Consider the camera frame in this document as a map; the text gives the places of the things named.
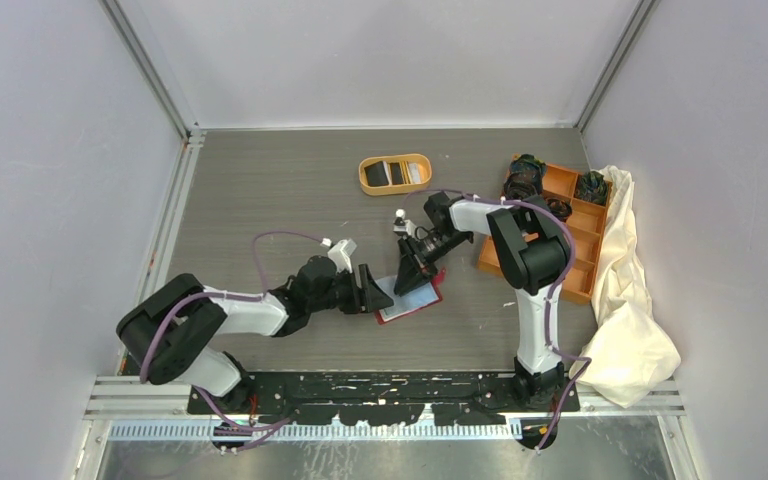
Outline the red card holder wallet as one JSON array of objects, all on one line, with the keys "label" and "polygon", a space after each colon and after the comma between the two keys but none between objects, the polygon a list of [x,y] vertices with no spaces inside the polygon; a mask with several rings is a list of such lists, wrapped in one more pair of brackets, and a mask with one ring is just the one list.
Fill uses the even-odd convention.
[{"label": "red card holder wallet", "polygon": [[375,312],[375,318],[379,325],[387,325],[394,320],[414,314],[429,306],[443,301],[440,285],[444,282],[446,269],[441,270],[430,283],[411,291],[403,296],[396,295],[393,287],[396,276],[388,276],[377,279],[376,282],[392,300],[393,305]]}]

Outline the orange oval card tray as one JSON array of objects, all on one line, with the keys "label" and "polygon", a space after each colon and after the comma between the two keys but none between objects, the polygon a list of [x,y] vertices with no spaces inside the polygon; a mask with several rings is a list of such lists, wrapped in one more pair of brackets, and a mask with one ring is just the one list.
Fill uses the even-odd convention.
[{"label": "orange oval card tray", "polygon": [[361,190],[373,197],[403,195],[431,183],[430,160],[419,153],[368,157],[358,166]]}]

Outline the black credit card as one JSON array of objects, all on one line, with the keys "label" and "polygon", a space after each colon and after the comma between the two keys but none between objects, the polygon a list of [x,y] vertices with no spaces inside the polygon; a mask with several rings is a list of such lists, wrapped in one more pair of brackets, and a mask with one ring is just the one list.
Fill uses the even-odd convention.
[{"label": "black credit card", "polygon": [[366,182],[370,187],[386,187],[390,184],[388,170],[384,162],[375,162],[364,168]]}]

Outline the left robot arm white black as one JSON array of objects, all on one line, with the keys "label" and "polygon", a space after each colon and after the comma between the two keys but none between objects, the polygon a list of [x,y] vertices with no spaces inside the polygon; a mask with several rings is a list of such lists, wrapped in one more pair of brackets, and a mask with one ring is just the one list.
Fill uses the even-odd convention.
[{"label": "left robot arm white black", "polygon": [[184,382],[221,410],[237,413],[249,407],[253,383],[237,359],[211,348],[215,337],[285,337],[320,311],[365,314],[393,304],[367,265],[351,270],[314,256],[261,295],[209,288],[190,273],[180,274],[127,313],[116,334],[138,363],[142,381]]}]

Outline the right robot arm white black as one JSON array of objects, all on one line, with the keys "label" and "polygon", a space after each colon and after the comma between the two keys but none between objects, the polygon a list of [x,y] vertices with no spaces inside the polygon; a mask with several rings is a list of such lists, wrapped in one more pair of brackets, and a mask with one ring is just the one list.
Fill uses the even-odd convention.
[{"label": "right robot arm white black", "polygon": [[432,223],[426,233],[420,233],[403,209],[395,213],[400,263],[394,293],[403,296],[430,283],[438,260],[477,234],[489,237],[517,301],[513,396],[527,410],[542,409],[565,384],[555,343],[560,289],[574,263],[568,229],[536,196],[491,201],[475,195],[451,198],[439,190],[427,198],[424,211]]}]

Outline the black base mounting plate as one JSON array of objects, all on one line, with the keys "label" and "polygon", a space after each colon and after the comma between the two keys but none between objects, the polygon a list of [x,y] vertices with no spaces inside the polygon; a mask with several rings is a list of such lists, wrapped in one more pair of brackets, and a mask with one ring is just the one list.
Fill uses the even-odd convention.
[{"label": "black base mounting plate", "polygon": [[301,426],[409,426],[430,413],[436,426],[502,425],[514,414],[579,409],[562,370],[523,371],[273,371],[184,374],[190,414],[244,415],[244,426],[286,421]]}]

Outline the rolled black belt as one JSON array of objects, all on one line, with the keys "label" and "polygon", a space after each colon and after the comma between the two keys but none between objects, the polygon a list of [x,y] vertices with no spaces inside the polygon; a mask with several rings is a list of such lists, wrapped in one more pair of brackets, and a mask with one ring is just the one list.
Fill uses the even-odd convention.
[{"label": "rolled black belt", "polygon": [[503,186],[503,196],[508,200],[528,200],[541,195],[543,191],[542,178],[526,173],[510,174]]}]

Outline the rolled dark patterned belt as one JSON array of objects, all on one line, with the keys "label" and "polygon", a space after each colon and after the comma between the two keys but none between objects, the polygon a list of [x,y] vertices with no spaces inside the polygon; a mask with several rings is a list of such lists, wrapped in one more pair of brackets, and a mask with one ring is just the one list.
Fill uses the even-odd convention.
[{"label": "rolled dark patterned belt", "polygon": [[547,164],[532,154],[515,155],[508,168],[510,175],[525,174],[539,179],[543,179],[547,171]]}]

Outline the orange compartment organizer tray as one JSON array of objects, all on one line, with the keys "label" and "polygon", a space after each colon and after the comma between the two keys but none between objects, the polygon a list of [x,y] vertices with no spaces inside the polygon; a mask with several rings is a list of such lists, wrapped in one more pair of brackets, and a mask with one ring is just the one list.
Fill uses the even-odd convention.
[{"label": "orange compartment organizer tray", "polygon": [[542,179],[542,196],[550,210],[560,215],[568,226],[576,249],[575,264],[564,280],[561,298],[584,305],[590,302],[595,288],[612,184],[605,179],[610,186],[607,204],[595,205],[574,197],[577,178],[586,173],[552,164],[547,166],[548,171]]}]

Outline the rolled green dark belt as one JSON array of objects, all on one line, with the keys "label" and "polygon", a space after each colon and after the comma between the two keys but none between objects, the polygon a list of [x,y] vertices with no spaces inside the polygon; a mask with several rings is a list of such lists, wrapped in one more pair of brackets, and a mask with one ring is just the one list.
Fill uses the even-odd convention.
[{"label": "rolled green dark belt", "polygon": [[579,175],[576,181],[574,197],[588,203],[605,206],[608,202],[610,186],[599,171],[592,170]]}]

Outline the cream cloth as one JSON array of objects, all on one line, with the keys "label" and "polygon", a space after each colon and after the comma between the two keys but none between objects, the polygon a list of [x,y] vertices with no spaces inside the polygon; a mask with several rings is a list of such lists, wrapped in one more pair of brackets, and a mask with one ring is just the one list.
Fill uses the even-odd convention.
[{"label": "cream cloth", "polygon": [[614,165],[599,172],[612,183],[591,306],[597,324],[572,372],[608,401],[628,408],[670,378],[681,363],[672,339],[655,321],[644,267],[636,252],[632,174]]}]

